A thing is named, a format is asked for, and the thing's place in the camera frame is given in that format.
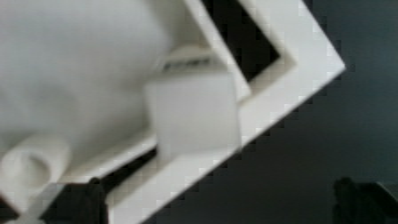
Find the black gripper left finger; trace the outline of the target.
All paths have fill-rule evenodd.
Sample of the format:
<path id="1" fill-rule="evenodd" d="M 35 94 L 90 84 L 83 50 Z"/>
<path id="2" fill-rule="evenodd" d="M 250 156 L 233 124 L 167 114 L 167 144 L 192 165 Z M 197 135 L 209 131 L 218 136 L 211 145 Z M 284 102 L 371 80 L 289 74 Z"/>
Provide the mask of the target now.
<path id="1" fill-rule="evenodd" d="M 19 216 L 19 224 L 106 224 L 105 190 L 99 179 L 51 184 Z"/>

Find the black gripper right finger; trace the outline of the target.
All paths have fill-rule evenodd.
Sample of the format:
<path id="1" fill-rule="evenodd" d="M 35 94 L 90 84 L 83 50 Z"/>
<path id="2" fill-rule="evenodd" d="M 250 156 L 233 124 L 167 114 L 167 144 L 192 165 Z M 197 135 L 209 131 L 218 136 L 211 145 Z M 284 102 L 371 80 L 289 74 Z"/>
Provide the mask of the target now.
<path id="1" fill-rule="evenodd" d="M 334 182 L 334 224 L 398 224 L 398 183 Z"/>

